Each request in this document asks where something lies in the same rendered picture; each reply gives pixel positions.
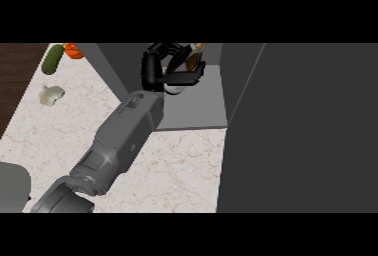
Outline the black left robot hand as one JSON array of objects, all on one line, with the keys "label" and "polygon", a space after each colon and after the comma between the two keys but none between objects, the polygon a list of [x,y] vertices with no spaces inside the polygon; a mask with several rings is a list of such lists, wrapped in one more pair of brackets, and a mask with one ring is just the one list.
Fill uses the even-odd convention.
[{"label": "black left robot hand", "polygon": [[172,56],[186,46],[178,43],[153,43],[143,52],[140,77],[141,87],[146,91],[165,92],[166,65]]}]

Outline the brown wine bottle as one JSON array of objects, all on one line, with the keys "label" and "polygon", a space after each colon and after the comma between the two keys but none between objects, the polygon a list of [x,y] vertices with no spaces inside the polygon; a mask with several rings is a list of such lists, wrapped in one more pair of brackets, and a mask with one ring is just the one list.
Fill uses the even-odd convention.
[{"label": "brown wine bottle", "polygon": [[165,69],[163,90],[169,95],[181,93],[199,82],[205,63],[200,61],[205,43],[190,43],[172,56]]}]

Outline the grey cabinet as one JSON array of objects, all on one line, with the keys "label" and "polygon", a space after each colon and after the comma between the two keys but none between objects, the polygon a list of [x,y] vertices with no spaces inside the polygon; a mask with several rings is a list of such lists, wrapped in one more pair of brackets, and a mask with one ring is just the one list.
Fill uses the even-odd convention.
[{"label": "grey cabinet", "polygon": [[[78,49],[118,101],[141,89],[141,55],[150,43],[78,43]],[[225,128],[249,84],[264,43],[209,43],[199,83],[165,96],[163,130]]]}]

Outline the dark grey cabinet door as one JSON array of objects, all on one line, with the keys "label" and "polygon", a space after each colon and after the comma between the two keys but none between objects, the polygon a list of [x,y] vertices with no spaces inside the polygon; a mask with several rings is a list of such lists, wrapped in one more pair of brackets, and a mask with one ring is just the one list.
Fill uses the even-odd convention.
[{"label": "dark grey cabinet door", "polygon": [[378,211],[378,44],[268,44],[225,135],[221,212]]}]

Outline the orange bell pepper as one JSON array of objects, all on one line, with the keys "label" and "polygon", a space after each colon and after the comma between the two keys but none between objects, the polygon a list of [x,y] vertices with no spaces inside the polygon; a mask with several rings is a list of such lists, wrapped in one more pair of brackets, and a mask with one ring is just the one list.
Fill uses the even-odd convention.
[{"label": "orange bell pepper", "polygon": [[84,55],[73,43],[64,44],[64,53],[70,59],[81,59],[84,57]]}]

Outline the green cucumber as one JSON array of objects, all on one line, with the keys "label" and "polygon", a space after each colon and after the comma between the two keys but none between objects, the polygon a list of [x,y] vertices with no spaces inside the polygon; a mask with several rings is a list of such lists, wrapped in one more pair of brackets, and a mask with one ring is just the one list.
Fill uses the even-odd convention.
[{"label": "green cucumber", "polygon": [[47,55],[41,64],[41,72],[45,75],[51,75],[56,72],[63,52],[64,52],[63,45],[54,44],[47,52]]}]

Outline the white garlic bulb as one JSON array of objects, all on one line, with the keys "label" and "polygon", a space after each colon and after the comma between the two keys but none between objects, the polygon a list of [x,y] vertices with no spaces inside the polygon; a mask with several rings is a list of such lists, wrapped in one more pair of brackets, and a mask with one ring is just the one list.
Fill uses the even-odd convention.
[{"label": "white garlic bulb", "polygon": [[64,90],[59,86],[42,87],[42,91],[38,94],[39,104],[44,106],[53,106],[54,102],[63,97]]}]

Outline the grey rounded block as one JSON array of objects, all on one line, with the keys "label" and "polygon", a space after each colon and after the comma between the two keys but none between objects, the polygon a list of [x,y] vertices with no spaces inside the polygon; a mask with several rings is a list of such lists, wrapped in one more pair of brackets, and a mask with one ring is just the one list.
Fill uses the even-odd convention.
[{"label": "grey rounded block", "polygon": [[16,164],[0,162],[0,213],[20,213],[29,200],[30,176]]}]

